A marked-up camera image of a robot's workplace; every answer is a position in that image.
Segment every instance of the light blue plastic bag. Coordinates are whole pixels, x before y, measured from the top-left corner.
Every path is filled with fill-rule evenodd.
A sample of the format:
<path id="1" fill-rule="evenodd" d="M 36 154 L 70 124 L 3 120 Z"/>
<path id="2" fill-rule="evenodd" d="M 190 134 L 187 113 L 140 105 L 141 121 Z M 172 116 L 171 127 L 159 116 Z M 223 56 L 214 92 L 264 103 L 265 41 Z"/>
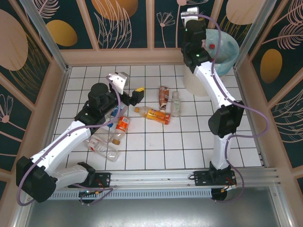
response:
<path id="1" fill-rule="evenodd" d="M 214 58 L 218 45 L 218 30 L 206 30 L 206 50 L 209 55 Z M 214 44 L 215 48 L 210 49 L 210 45 Z M 234 65 L 239 57 L 239 45 L 237 41 L 225 32 L 221 32 L 221 46 L 218 59 L 214 65 L 218 75 L 225 75 Z"/>

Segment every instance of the bucket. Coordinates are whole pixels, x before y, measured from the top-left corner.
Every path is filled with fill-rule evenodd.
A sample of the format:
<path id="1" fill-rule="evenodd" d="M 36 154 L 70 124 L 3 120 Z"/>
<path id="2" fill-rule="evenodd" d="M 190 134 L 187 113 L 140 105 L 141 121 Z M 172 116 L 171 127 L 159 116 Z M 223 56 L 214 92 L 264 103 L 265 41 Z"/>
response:
<path id="1" fill-rule="evenodd" d="M 214 58 L 218 46 L 218 30 L 206 30 L 206 50 Z M 214 65 L 219 77 L 224 76 L 234 65 L 239 57 L 239 45 L 236 40 L 225 32 L 221 32 L 221 46 L 218 59 Z M 208 96 L 204 85 L 195 77 L 189 68 L 184 66 L 184 86 L 195 96 Z"/>

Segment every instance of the decorative wallpaper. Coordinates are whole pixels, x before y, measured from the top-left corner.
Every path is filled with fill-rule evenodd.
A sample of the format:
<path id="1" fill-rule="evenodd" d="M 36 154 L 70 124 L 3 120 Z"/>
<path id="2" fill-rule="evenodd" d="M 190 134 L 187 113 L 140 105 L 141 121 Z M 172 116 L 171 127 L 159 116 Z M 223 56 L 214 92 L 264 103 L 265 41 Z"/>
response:
<path id="1" fill-rule="evenodd" d="M 252 60 L 267 100 L 302 68 L 303 2 L 287 3 Z"/>
<path id="2" fill-rule="evenodd" d="M 272 109 L 292 167 L 303 165 L 303 80 Z"/>
<path id="3" fill-rule="evenodd" d="M 6 186 L 6 182 L 0 181 L 0 202 L 1 202 L 2 195 L 4 193 L 5 186 Z"/>
<path id="4" fill-rule="evenodd" d="M 33 0 L 59 49 L 92 49 L 76 0 Z"/>
<path id="5" fill-rule="evenodd" d="M 31 113 L 0 85 L 0 169 L 11 171 Z"/>
<path id="6" fill-rule="evenodd" d="M 278 6 L 280 5 L 281 1 L 282 1 L 282 0 L 276 0 L 276 3 L 275 3 L 275 6 L 274 6 L 273 10 L 271 11 L 270 15 L 267 17 L 267 20 L 265 21 L 263 27 L 261 28 L 261 30 L 260 30 L 260 32 L 259 32 L 259 34 L 258 34 L 256 40 L 255 40 L 254 43 L 251 45 L 251 48 L 250 48 L 250 50 L 248 51 L 248 54 L 249 54 L 249 55 L 250 55 L 251 52 L 254 50 L 254 48 L 255 48 L 257 42 L 259 41 L 260 36 L 262 35 L 262 33 L 264 32 L 264 30 L 266 29 L 268 23 L 270 22 L 271 18 L 272 18 L 273 15 L 275 14 L 275 12 L 276 12 Z"/>
<path id="7" fill-rule="evenodd" d="M 147 48 L 145 0 L 85 0 L 100 49 Z"/>
<path id="8" fill-rule="evenodd" d="M 0 2 L 0 75 L 36 102 L 49 61 L 8 1 Z"/>
<path id="9" fill-rule="evenodd" d="M 301 192 L 303 194 L 303 177 L 297 179 Z"/>
<path id="10" fill-rule="evenodd" d="M 265 0 L 224 0 L 217 23 L 241 46 Z"/>
<path id="11" fill-rule="evenodd" d="M 211 15 L 213 0 L 155 0 L 154 10 L 154 47 L 155 48 L 178 48 L 182 46 L 184 24 L 180 13 L 189 7 L 199 7 L 199 13 Z"/>

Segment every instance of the orange juice bottle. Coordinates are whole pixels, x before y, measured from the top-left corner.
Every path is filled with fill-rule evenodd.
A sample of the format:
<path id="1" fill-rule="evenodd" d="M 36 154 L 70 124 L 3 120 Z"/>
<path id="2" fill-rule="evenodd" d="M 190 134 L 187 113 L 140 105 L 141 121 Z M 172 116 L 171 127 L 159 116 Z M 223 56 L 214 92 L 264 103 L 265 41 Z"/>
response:
<path id="1" fill-rule="evenodd" d="M 169 113 L 156 111 L 149 107 L 136 107 L 134 111 L 139 113 L 141 117 L 145 117 L 146 119 L 151 119 L 162 124 L 169 124 L 170 121 Z"/>

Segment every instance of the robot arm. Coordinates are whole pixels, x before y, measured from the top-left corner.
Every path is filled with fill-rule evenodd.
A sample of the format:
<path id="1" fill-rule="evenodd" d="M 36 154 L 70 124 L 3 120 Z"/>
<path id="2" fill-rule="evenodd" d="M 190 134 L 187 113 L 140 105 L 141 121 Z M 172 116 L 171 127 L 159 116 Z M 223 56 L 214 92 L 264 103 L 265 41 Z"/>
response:
<path id="1" fill-rule="evenodd" d="M 128 85 L 129 76 L 125 73 L 109 74 L 109 79 L 116 87 L 121 102 L 125 105 L 136 105 L 144 97 L 144 91 L 135 90 L 132 97 L 124 92 L 124 86 Z M 30 159 L 22 157 L 16 165 L 17 179 L 19 186 L 21 179 L 27 170 L 39 160 L 51 146 L 56 146 L 34 167 L 32 172 L 26 178 L 22 189 L 37 202 L 47 200 L 55 190 L 74 183 L 85 183 L 90 185 L 94 181 L 95 170 L 84 162 L 63 169 L 56 170 L 58 165 L 74 150 L 81 142 L 88 139 L 98 128 L 83 128 L 68 134 L 73 129 L 88 125 L 101 125 L 107 120 L 107 116 L 118 105 L 117 96 L 112 86 L 110 91 L 106 84 L 97 83 L 92 86 L 88 94 L 89 100 L 85 103 L 83 109 L 75 117 L 75 121 L 49 146 L 39 153 L 33 155 Z"/>
<path id="2" fill-rule="evenodd" d="M 224 182 L 225 175 L 231 172 L 231 167 L 226 162 L 224 155 L 227 139 L 236 132 L 240 125 L 244 109 L 231 104 L 225 98 L 228 97 L 236 102 L 216 71 L 214 70 L 214 74 L 211 72 L 212 58 L 203 45 L 206 40 L 205 21 L 195 16 L 187 16 L 189 14 L 198 14 L 198 7 L 189 8 L 187 12 L 181 13 L 185 24 L 184 43 L 181 51 L 184 63 L 203 83 L 214 105 L 215 113 L 208 121 L 209 128 L 214 135 L 214 154 L 208 174 L 214 183 L 220 181 L 220 178 Z M 227 157 L 229 157 L 229 151 L 230 145 L 227 147 Z"/>

